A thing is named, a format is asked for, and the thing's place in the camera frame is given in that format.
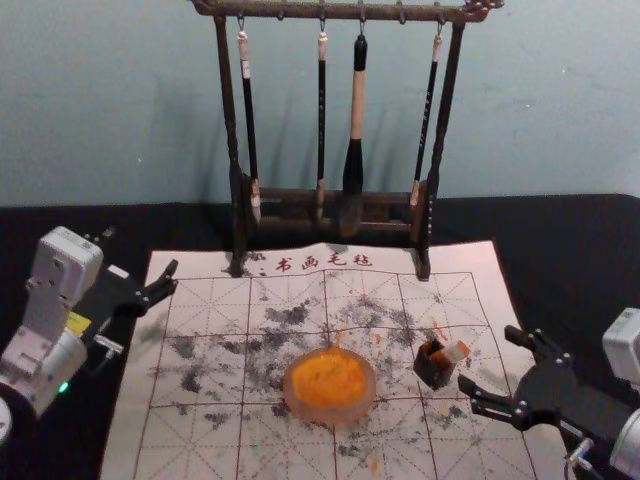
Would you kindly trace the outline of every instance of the black brush handle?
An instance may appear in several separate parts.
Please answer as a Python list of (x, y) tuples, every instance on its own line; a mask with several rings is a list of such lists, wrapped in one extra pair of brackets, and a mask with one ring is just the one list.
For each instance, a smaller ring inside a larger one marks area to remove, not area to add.
[(318, 37), (318, 183), (324, 179), (327, 34)]
[(433, 89), (436, 83), (436, 75), (438, 73), (438, 61), (440, 58), (440, 47), (442, 38), (436, 35), (433, 40), (433, 55), (431, 57), (431, 71), (429, 72), (429, 84), (427, 86), (427, 97), (424, 102), (424, 112), (422, 114), (422, 130), (420, 131), (420, 143), (418, 145), (418, 159), (416, 160), (416, 171), (413, 179), (420, 181), (422, 173), (422, 161), (424, 159), (424, 148), (427, 143), (427, 132), (429, 131), (429, 117), (431, 116), (431, 105), (433, 102)]
[(253, 122), (253, 99), (251, 97), (251, 69), (249, 68), (248, 37), (244, 30), (238, 33), (240, 67), (242, 69), (242, 90), (244, 93), (244, 112), (247, 119), (247, 142), (249, 145), (249, 169), (252, 179), (258, 178), (258, 160), (256, 156), (256, 133)]

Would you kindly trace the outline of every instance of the metal hook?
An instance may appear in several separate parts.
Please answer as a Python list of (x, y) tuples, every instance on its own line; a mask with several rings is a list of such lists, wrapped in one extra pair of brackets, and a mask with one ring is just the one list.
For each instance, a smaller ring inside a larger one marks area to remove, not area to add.
[[(440, 2), (433, 2), (433, 6), (434, 7), (440, 7)], [(438, 12), (438, 35), (440, 35), (440, 32), (442, 31), (442, 27), (445, 24), (445, 20), (444, 20), (444, 14), (442, 12)]]
[(320, 31), (324, 32), (324, 24), (327, 17), (324, 12), (324, 0), (320, 0)]
[(398, 21), (400, 22), (400, 25), (404, 25), (405, 23), (407, 23), (407, 17), (404, 14), (404, 6), (402, 5), (402, 0), (398, 0), (396, 2), (396, 5), (400, 9), (400, 17), (398, 18)]
[(364, 35), (364, 23), (367, 21), (364, 13), (364, 1), (358, 0), (358, 5), (360, 5), (360, 35)]
[(284, 5), (285, 0), (282, 0), (282, 3), (280, 4), (280, 10), (278, 10), (278, 20), (282, 21), (284, 19)]

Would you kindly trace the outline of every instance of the paper sheet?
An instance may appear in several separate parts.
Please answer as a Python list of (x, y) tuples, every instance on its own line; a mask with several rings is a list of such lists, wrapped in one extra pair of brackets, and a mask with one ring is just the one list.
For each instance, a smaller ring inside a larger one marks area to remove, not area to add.
[[(508, 395), (533, 365), (504, 339), (517, 325), (492, 243), (431, 250), (317, 244), (229, 254), (154, 252), (148, 278), (179, 261), (175, 294), (141, 318), (105, 451), (103, 479), (560, 478), (559, 433), (524, 435), (473, 415), (463, 373)], [(472, 349), (433, 392), (412, 370), (427, 338)], [(298, 355), (340, 345), (367, 358), (377, 401), (348, 428), (304, 424), (282, 403)]]

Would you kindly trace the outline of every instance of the yellow label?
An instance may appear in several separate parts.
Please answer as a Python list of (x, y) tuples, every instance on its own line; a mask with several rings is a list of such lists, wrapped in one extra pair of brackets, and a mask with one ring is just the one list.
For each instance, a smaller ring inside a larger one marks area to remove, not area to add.
[(89, 325), (91, 325), (91, 320), (75, 312), (71, 312), (67, 318), (67, 328), (79, 337), (82, 336)]

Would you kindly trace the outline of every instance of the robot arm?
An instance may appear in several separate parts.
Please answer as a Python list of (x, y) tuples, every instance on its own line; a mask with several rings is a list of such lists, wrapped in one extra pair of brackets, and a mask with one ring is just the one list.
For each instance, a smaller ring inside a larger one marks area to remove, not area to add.
[(142, 287), (119, 267), (103, 266), (103, 257), (96, 243), (64, 227), (40, 239), (23, 321), (0, 358), (0, 445), (40, 418), (93, 344), (106, 347), (103, 364), (122, 352), (102, 335), (116, 314), (140, 317), (175, 291), (175, 260)]
[[(607, 340), (607, 335), (612, 329), (621, 331), (618, 324), (622, 320), (626, 322), (626, 329), (629, 329), (631, 316), (636, 319), (636, 334), (631, 341), (628, 335), (624, 341), (620, 340), (619, 335), (616, 336), (618, 349), (612, 357), (611, 341)], [(604, 337), (605, 351), (612, 365), (613, 359), (618, 360), (618, 365), (633, 363), (631, 360), (637, 364), (634, 348), (628, 347), (635, 345), (638, 333), (640, 311), (625, 310)], [(576, 451), (569, 456), (571, 466), (578, 465), (591, 470), (598, 477), (585, 459), (587, 454), (591, 454), (608, 461), (629, 477), (640, 479), (640, 409), (636, 410), (589, 385), (581, 384), (572, 368), (573, 356), (539, 329), (527, 335), (508, 326), (505, 328), (505, 338), (530, 350), (536, 365), (522, 377), (513, 397), (489, 393), (471, 379), (460, 375), (458, 387), (470, 397), (472, 412), (511, 423), (521, 431), (540, 423), (554, 425), (580, 442)]]

